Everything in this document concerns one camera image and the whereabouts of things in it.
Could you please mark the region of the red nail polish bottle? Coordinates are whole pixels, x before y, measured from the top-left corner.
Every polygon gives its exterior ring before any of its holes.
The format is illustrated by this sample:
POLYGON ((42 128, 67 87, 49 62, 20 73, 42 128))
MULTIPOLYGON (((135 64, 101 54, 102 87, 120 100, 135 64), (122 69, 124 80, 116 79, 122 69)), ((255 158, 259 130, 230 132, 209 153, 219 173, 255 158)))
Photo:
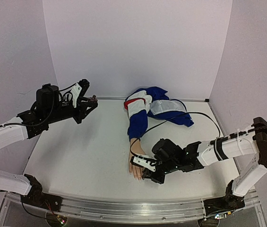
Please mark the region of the red nail polish bottle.
POLYGON ((88 98, 88 100, 91 101, 91 102, 97 101, 96 95, 92 95, 91 97, 88 98))

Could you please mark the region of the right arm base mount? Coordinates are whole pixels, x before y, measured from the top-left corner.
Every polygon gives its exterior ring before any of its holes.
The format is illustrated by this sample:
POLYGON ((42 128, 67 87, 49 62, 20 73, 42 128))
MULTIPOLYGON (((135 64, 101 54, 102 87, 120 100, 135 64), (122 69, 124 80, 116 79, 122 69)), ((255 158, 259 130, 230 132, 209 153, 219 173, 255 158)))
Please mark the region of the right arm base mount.
POLYGON ((235 211, 245 207, 244 197, 233 195, 232 187, 227 186, 225 196, 204 200, 206 217, 235 211))

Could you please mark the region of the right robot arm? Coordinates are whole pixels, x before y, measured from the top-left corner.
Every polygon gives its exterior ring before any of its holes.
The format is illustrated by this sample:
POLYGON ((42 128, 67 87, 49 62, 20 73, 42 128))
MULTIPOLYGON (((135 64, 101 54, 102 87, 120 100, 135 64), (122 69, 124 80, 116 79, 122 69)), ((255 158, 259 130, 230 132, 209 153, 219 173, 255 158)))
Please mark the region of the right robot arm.
POLYGON ((159 140, 152 148, 155 170, 144 169, 143 178, 163 184, 165 175, 203 169, 216 162, 253 154, 241 174, 232 180, 230 194, 244 197, 249 189, 267 173, 267 121, 261 117, 243 131, 211 141, 197 141, 181 148, 170 139, 159 140))

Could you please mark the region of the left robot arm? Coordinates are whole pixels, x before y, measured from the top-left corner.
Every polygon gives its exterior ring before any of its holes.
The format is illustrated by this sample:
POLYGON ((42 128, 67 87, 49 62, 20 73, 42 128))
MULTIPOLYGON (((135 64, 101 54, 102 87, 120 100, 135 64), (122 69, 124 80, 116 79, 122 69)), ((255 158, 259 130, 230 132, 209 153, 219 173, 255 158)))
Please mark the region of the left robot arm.
MULTIPOLYGON (((90 83, 86 79, 60 90, 45 84, 36 92, 36 101, 27 111, 0 125, 0 150, 19 141, 34 138, 49 129, 50 124, 69 118, 80 124, 98 107, 96 96, 85 97, 90 83)), ((0 191, 27 196, 35 206, 46 202, 38 181, 30 175, 16 175, 0 170, 0 191)))

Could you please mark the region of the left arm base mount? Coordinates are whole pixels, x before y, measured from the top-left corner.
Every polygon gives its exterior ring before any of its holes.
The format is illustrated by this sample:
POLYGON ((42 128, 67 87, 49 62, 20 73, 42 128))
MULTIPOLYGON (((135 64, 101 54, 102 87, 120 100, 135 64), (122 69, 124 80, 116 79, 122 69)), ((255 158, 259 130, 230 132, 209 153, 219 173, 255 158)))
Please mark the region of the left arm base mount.
POLYGON ((51 211, 60 211, 62 197, 44 193, 42 185, 34 176, 24 174, 24 177, 28 179, 31 188, 27 195, 21 195, 21 202, 51 211))

